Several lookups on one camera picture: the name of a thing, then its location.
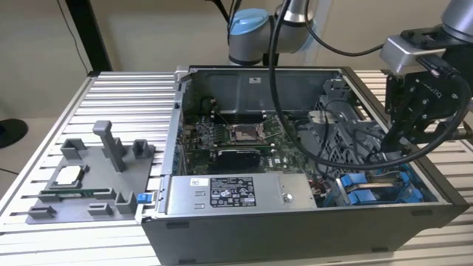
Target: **floor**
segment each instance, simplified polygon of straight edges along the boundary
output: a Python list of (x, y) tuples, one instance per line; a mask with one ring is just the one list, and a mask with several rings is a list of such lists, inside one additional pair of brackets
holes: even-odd
[[(29, 127), (28, 134), (17, 143), (0, 149), (0, 168), (17, 173), (21, 171), (55, 119), (57, 118), (22, 119)], [(0, 171), (0, 198), (5, 194), (14, 178), (16, 175)]]

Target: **blue tab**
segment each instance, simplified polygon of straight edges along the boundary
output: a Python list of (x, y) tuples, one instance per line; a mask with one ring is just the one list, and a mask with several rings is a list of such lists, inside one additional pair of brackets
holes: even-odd
[(343, 187), (347, 187), (353, 184), (365, 184), (367, 183), (363, 173), (347, 173), (339, 178), (341, 184)]
[(237, 11), (233, 17), (230, 35), (242, 35), (257, 30), (267, 21), (267, 11), (258, 8), (249, 8)]
[(347, 194), (349, 201), (353, 205), (357, 203), (362, 204), (363, 202), (375, 201), (374, 194), (370, 190), (355, 190)]
[(151, 194), (147, 194), (147, 193), (138, 194), (135, 201), (137, 201), (138, 204), (149, 204), (149, 203), (151, 203), (153, 202)]
[(403, 199), (405, 203), (417, 203), (417, 202), (422, 202), (422, 193), (418, 189), (413, 189), (410, 192), (410, 195), (406, 199)]

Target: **motherboard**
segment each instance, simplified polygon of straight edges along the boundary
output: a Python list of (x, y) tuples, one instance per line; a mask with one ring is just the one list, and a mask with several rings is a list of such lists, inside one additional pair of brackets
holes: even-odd
[(293, 146), (275, 115), (235, 117), (213, 113), (185, 125), (183, 135), (187, 175), (314, 173), (314, 166)]

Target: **robotic arm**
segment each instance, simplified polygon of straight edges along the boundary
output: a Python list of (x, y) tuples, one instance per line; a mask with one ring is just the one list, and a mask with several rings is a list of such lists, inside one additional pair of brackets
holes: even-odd
[[(269, 87), (282, 127), (294, 146), (322, 165), (354, 170), (387, 168), (425, 156), (445, 140), (466, 139), (471, 130), (457, 127), (467, 113), (471, 98), (473, 71), (473, 0), (451, 0), (443, 12), (443, 24), (423, 29), (405, 30), (390, 36), (382, 45), (381, 58), (387, 63), (386, 109), (390, 129), (381, 152), (403, 150), (403, 146), (427, 143), (415, 153), (374, 165), (345, 165), (313, 155), (290, 133), (279, 107), (274, 66), (278, 53), (293, 53), (303, 45), (309, 34), (333, 52), (362, 56), (381, 48), (346, 53), (322, 42), (310, 29), (313, 14), (307, 0), (285, 0), (269, 16), (261, 9), (246, 9), (229, 14), (229, 58), (234, 64), (257, 64), (267, 55)], [(442, 120), (434, 132), (425, 132), (434, 121)]]
[[(466, 87), (473, 86), (473, 1), (453, 0), (441, 25), (405, 30), (401, 35), (387, 37), (381, 58), (391, 70), (385, 108), (391, 128), (381, 151), (391, 152), (402, 149), (407, 141), (433, 142), (451, 123), (447, 118), (466, 112), (461, 102), (470, 99)], [(434, 132), (425, 132), (439, 119), (446, 120), (438, 123)], [(466, 125), (449, 133), (443, 141), (471, 137)]]

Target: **black pole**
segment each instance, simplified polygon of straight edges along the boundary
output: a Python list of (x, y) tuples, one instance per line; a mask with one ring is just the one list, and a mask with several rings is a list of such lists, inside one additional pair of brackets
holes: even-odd
[(65, 0), (93, 71), (111, 71), (111, 65), (89, 0)]

